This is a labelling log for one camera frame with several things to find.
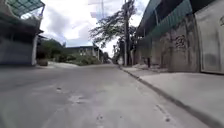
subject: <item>house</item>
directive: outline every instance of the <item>house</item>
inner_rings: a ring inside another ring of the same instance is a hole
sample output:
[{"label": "house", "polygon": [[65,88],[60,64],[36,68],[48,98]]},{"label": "house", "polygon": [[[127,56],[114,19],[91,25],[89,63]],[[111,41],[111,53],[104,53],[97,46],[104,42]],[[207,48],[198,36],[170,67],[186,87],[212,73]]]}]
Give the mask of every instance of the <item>house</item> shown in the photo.
[{"label": "house", "polygon": [[40,0],[0,0],[0,65],[35,65],[41,19],[21,19],[43,8]]},{"label": "house", "polygon": [[150,0],[136,31],[135,59],[140,62],[143,61],[142,58],[150,58],[151,65],[174,72],[202,71],[204,49],[201,46],[204,41],[201,34],[206,31],[201,31],[202,28],[198,25],[198,23],[203,25],[201,22],[203,18],[197,17],[217,1],[223,2],[223,0]]},{"label": "house", "polygon": [[103,51],[97,46],[79,46],[66,48],[68,54],[88,55],[98,58],[102,62]]}]

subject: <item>asphalt road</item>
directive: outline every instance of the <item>asphalt road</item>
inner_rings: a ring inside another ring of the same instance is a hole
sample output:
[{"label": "asphalt road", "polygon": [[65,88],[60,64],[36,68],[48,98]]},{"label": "asphalt road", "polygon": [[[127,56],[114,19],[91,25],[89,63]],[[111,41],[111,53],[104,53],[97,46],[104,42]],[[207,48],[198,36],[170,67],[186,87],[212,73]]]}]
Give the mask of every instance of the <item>asphalt road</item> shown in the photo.
[{"label": "asphalt road", "polygon": [[207,128],[114,65],[5,69],[0,128]]}]

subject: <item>bush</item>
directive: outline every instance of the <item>bush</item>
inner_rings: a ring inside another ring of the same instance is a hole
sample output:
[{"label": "bush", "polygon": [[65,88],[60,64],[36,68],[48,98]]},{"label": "bush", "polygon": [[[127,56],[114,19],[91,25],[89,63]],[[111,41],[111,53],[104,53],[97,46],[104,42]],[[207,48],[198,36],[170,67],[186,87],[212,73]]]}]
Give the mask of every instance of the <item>bush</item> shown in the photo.
[{"label": "bush", "polygon": [[79,66],[85,65],[93,65],[93,64],[100,64],[100,61],[94,56],[81,56],[81,55],[70,55],[68,57],[68,63],[76,64]]}]

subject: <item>cloud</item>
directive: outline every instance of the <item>cloud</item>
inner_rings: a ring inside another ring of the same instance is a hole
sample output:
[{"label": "cloud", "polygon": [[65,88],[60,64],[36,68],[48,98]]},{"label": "cloud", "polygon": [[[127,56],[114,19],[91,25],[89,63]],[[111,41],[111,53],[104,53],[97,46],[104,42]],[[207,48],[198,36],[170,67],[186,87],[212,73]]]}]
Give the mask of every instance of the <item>cloud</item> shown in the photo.
[{"label": "cloud", "polygon": [[[54,38],[67,46],[91,45],[89,30],[96,26],[104,16],[112,15],[121,9],[124,0],[42,0],[46,4],[41,29],[44,36]],[[138,9],[132,17],[131,24],[138,26],[148,0],[136,0]],[[108,43],[105,50],[112,54],[116,40]]]}]

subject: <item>roof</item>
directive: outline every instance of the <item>roof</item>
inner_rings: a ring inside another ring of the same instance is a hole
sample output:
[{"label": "roof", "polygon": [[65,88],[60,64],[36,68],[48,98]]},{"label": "roof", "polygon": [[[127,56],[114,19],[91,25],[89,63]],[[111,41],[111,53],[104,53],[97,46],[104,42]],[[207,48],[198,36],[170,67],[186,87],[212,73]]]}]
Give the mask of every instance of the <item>roof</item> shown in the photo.
[{"label": "roof", "polygon": [[43,32],[40,29],[37,30],[35,26],[29,25],[16,17],[11,17],[1,12],[0,12],[0,24],[3,24],[4,27],[7,27],[7,26],[12,27],[12,28],[15,28],[16,30],[27,32],[27,33],[31,33],[31,32],[35,33],[36,31],[38,33]]},{"label": "roof", "polygon": [[145,12],[143,14],[143,18],[138,26],[137,29],[137,33],[139,33],[139,31],[142,31],[142,29],[145,27],[145,24],[147,22],[147,20],[149,19],[149,17],[151,16],[151,14],[153,13],[153,11],[155,10],[155,8],[161,3],[161,0],[149,0],[149,3],[145,9]]},{"label": "roof", "polygon": [[40,0],[8,0],[7,4],[11,6],[14,15],[18,17],[45,5]]}]

